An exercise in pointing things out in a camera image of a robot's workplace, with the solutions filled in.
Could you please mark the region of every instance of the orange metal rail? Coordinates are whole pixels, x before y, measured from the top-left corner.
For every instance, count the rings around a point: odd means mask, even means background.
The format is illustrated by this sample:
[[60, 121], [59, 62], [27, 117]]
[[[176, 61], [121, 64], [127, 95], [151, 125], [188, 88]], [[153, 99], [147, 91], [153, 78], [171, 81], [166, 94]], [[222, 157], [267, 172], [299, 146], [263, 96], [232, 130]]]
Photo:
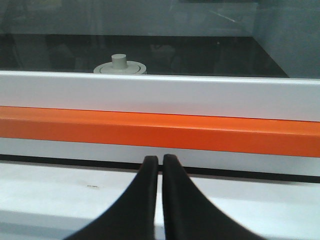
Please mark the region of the orange metal rail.
[[320, 157], [320, 122], [0, 106], [0, 137]]

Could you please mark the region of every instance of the round base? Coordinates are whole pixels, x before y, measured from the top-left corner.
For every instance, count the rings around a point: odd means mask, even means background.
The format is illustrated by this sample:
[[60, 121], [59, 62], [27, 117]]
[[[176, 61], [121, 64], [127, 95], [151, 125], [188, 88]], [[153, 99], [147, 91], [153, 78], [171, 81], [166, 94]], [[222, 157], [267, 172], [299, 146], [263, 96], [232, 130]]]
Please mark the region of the round base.
[[137, 61], [127, 61], [128, 68], [126, 69], [115, 69], [113, 68], [112, 62], [103, 63], [97, 66], [93, 73], [95, 74], [147, 74], [146, 65]]

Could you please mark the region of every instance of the dark floor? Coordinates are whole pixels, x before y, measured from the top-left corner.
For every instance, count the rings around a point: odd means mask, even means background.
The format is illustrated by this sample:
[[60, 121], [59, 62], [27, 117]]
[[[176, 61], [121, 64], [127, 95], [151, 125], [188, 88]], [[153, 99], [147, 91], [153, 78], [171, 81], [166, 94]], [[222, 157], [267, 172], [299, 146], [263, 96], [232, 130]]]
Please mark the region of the dark floor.
[[117, 53], [155, 75], [288, 77], [252, 37], [0, 35], [0, 70], [92, 73]]

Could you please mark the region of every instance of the glass window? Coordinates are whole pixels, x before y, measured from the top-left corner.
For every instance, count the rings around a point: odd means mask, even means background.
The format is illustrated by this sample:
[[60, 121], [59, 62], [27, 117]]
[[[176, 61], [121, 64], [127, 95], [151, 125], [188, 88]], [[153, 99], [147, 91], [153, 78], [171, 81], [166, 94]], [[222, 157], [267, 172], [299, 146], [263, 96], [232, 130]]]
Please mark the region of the glass window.
[[0, 70], [320, 78], [318, 0], [2, 0]]

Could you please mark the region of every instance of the white cap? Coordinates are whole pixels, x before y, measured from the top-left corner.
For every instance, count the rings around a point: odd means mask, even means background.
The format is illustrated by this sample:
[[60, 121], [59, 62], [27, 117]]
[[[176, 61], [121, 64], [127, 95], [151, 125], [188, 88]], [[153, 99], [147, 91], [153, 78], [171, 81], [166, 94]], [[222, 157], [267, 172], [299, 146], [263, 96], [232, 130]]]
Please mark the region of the white cap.
[[125, 54], [114, 54], [112, 62], [97, 66], [93, 72], [100, 74], [147, 74], [147, 67], [136, 61], [127, 61]]

